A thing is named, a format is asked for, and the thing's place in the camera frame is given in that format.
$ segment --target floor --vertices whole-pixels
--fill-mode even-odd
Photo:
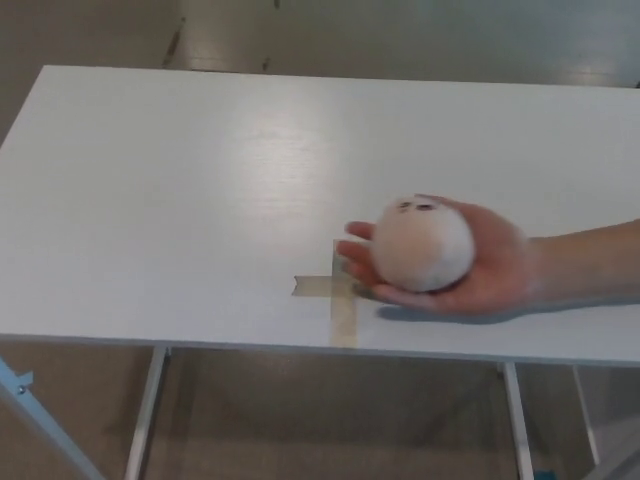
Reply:
[[[43,64],[631,87],[639,22],[634,0],[5,1],[0,142]],[[34,370],[32,391],[122,478],[150,351],[0,353]],[[520,373],[536,467],[579,479],[591,459],[571,370]],[[602,388],[609,377],[597,375]],[[0,478],[74,478],[1,404],[0,425]],[[510,435],[494,365],[178,350],[146,478],[511,480]]]

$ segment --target drawn eyes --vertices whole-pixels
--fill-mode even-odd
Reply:
[[[400,211],[400,213],[404,213],[407,210],[409,210],[412,206],[411,202],[402,202],[401,204],[398,205],[398,210]],[[426,212],[429,210],[435,210],[436,206],[435,205],[430,205],[427,203],[421,204],[421,205],[416,205],[416,210],[419,210],[421,212]]]

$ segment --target finger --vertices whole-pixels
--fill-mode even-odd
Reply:
[[[438,311],[437,302],[429,294],[404,292],[391,285],[376,285],[372,290],[376,297],[388,303],[430,312]]]
[[[369,249],[361,243],[340,240],[336,245],[336,253],[348,258],[354,263],[371,265],[371,253]]]
[[[373,229],[373,224],[369,222],[350,222],[345,228],[347,233],[364,240],[371,240],[371,237],[373,237]]]
[[[380,277],[373,270],[359,263],[347,262],[344,269],[349,275],[368,288],[380,283]]]

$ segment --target white table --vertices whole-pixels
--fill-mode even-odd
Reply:
[[[636,218],[639,111],[608,88],[45,67],[0,150],[0,334],[156,346],[141,451],[167,347],[345,351],[329,299],[293,296],[294,277],[330,275],[344,223],[398,195],[481,203],[531,235]],[[506,362],[518,420],[514,362],[640,365],[639,317],[360,299],[346,351]]]

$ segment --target tape mark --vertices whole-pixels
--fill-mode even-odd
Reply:
[[[173,57],[178,50],[178,45],[180,44],[180,37],[182,36],[182,29],[184,28],[184,23],[186,21],[185,17],[180,19],[180,23],[178,24],[178,28],[173,33],[173,37],[171,37],[171,42],[169,42],[169,47],[164,54],[164,59],[162,60],[162,68],[168,68],[171,62],[173,61]]]
[[[330,298],[331,345],[338,348],[358,346],[356,299],[358,283],[342,269],[342,258],[333,252],[331,276],[296,276],[293,295]]]

